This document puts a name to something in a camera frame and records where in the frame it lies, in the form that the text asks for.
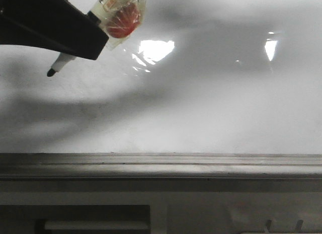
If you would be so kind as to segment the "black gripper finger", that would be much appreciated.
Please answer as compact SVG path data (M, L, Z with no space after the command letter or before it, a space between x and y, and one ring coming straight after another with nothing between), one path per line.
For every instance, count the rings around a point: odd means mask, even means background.
M108 36L68 0L1 0L1 44L96 60Z

